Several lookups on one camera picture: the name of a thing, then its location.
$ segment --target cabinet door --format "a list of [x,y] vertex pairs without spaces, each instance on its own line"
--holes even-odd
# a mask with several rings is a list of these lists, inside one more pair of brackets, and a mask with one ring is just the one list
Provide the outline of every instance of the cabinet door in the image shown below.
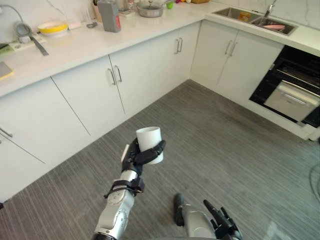
[[214,90],[238,30],[202,21],[192,64],[192,79]]
[[177,79],[177,50],[179,30],[168,32],[151,40],[151,97],[152,101],[161,98],[179,85]]
[[175,60],[177,83],[181,84],[190,78],[191,65],[194,60],[200,22],[190,24],[179,29],[179,53]]
[[108,56],[54,75],[52,79],[93,139],[125,120]]
[[248,101],[283,44],[239,31],[217,85],[217,92],[241,103]]
[[88,133],[50,78],[0,98],[0,113],[0,127],[12,134],[6,137],[52,168],[87,142]]
[[150,41],[109,55],[126,118],[151,103]]
[[48,171],[39,161],[0,134],[0,202],[11,198]]

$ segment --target white cup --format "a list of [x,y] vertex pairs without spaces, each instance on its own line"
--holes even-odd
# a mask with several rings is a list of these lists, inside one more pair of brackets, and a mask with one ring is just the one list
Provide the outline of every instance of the white cup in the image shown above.
[[[141,152],[146,151],[148,149],[152,149],[162,140],[160,127],[158,126],[141,128],[137,130],[135,133],[138,139],[139,149]],[[164,153],[162,152],[155,160],[152,160],[147,164],[157,164],[160,163],[163,159]]]

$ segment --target gray striped carpet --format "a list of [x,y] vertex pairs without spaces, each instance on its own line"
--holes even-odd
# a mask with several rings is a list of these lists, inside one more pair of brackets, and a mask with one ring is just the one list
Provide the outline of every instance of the gray striped carpet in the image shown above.
[[176,192],[190,204],[224,206],[245,240],[319,237],[308,180],[319,144],[188,80],[7,201],[0,239],[89,240],[123,148],[146,126],[160,126],[167,145],[164,161],[144,168],[125,240],[185,236],[172,220]]

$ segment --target pot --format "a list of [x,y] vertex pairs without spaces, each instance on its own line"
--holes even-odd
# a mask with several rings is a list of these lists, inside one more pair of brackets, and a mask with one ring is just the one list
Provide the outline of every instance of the pot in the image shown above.
[[162,16],[164,8],[162,4],[155,4],[152,1],[149,1],[149,4],[140,3],[137,6],[139,15],[145,18],[157,18]]

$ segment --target kitchen counter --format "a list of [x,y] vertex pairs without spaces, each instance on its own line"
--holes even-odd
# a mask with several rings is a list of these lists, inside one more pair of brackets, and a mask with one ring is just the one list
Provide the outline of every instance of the kitchen counter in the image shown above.
[[99,24],[92,29],[85,26],[73,29],[63,37],[47,38],[47,42],[43,43],[43,46],[49,56],[42,56],[36,47],[0,56],[0,62],[4,61],[14,71],[12,76],[0,81],[0,97],[49,76],[203,19],[320,56],[319,30],[294,23],[298,28],[290,36],[285,36],[244,22],[211,14],[227,7],[225,4],[215,2],[175,4],[173,9],[165,9],[163,16],[158,18],[144,18],[139,15],[121,16],[121,31],[118,33],[106,32]]

